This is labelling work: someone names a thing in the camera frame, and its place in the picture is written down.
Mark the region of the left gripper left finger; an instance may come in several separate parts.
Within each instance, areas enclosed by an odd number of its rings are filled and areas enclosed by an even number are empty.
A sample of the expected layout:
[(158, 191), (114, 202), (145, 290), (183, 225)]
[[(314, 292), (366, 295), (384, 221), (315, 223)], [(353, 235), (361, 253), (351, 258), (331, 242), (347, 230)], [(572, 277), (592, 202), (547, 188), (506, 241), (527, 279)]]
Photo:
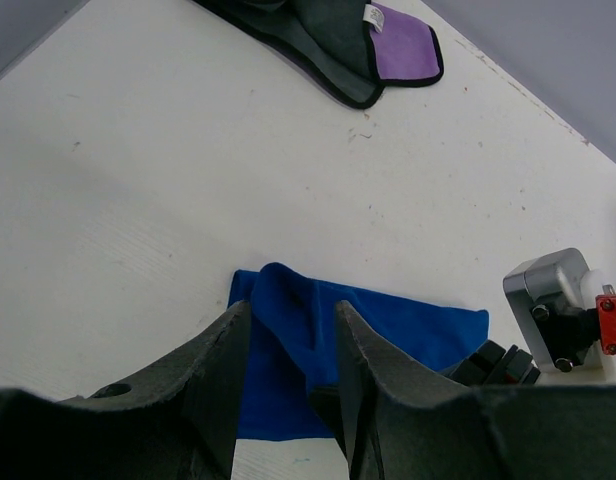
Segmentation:
[(0, 388), (0, 479), (228, 479), (251, 309), (90, 397)]

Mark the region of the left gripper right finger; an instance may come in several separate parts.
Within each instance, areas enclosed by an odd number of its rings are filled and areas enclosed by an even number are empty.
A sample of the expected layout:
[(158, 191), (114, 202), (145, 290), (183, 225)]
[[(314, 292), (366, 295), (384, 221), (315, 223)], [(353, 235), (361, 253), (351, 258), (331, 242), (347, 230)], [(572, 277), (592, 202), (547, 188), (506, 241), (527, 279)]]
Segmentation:
[(616, 479), (616, 385), (456, 383), (335, 308), (353, 479)]

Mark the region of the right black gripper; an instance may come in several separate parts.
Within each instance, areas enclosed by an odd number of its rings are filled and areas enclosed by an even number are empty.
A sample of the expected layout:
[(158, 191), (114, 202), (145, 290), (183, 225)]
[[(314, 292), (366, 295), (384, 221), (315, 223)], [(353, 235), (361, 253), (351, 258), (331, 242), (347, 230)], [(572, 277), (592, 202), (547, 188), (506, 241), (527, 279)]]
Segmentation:
[(492, 340), (484, 342), (475, 352), (447, 367), (439, 374), (464, 386), (533, 385), (540, 376), (533, 357), (512, 345), (508, 349)]

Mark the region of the blue towel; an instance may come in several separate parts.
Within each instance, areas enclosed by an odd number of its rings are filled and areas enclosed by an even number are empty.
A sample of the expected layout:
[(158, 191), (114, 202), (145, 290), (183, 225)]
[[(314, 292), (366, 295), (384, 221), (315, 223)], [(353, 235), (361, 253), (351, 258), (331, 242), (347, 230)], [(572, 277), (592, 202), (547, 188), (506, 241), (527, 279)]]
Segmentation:
[(305, 277), (281, 263), (238, 270), (230, 304), (251, 307), (249, 359), (238, 426), (241, 439), (329, 438), (308, 402), (338, 382), (335, 305), (349, 302), (381, 336), (434, 371), (477, 350), (489, 333), (485, 310), (441, 307)]

